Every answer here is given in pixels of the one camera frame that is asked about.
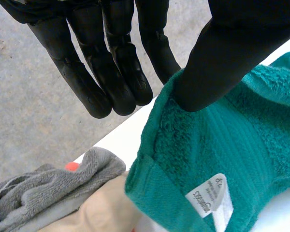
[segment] teal towel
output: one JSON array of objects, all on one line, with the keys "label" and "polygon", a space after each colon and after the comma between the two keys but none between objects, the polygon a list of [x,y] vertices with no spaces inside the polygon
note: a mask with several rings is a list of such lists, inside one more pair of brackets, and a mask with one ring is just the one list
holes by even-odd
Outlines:
[{"label": "teal towel", "polygon": [[185,195],[223,173],[234,207],[226,231],[249,231],[270,199],[290,187],[290,52],[195,113],[172,97],[181,73],[155,102],[126,194],[171,232],[211,232],[212,217],[201,218]]}]

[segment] gray floor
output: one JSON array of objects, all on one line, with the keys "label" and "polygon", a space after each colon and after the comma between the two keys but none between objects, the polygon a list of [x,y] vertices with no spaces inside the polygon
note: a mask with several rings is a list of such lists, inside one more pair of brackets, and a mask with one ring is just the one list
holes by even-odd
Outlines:
[{"label": "gray floor", "polygon": [[[165,33],[182,67],[209,18],[206,0],[171,0]],[[142,48],[137,14],[132,30],[143,70],[157,95],[162,84]],[[115,113],[92,118],[29,28],[0,6],[0,181],[43,163],[63,167],[125,119]]]}]

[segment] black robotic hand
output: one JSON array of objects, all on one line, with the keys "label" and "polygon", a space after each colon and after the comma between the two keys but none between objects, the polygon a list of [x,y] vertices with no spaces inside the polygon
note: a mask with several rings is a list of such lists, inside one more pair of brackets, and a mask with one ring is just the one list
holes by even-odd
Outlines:
[{"label": "black robotic hand", "polygon": [[[61,75],[95,118],[131,114],[151,102],[153,93],[131,42],[133,0],[0,0],[46,48]],[[137,0],[142,43],[163,83],[180,69],[163,33],[169,1]],[[81,63],[70,23],[100,87]],[[104,42],[103,24],[111,52]]]},{"label": "black robotic hand", "polygon": [[[180,69],[163,29],[169,0],[135,0],[143,46],[165,84]],[[228,93],[243,76],[290,38],[290,0],[209,0],[212,19],[203,28],[177,81],[174,97],[198,111]],[[131,43],[133,0],[0,0],[47,49],[89,113],[130,114],[152,91]],[[191,7],[198,7],[197,1]],[[98,85],[80,62],[69,21]],[[104,43],[103,21],[111,53]]]}]

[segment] white label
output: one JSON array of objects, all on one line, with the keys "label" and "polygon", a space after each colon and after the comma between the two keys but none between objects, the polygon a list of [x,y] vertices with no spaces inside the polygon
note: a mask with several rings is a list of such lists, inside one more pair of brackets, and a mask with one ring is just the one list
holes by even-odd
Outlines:
[{"label": "white label", "polygon": [[201,217],[212,213],[217,232],[224,232],[233,213],[233,205],[224,174],[217,174],[186,195]]}]

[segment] red object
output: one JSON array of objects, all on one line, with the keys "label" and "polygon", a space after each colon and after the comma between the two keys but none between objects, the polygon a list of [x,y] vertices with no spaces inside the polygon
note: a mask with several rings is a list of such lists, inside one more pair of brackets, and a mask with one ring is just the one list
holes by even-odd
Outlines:
[{"label": "red object", "polygon": [[67,171],[75,172],[78,169],[78,167],[79,163],[70,162],[64,167],[64,169]]}]

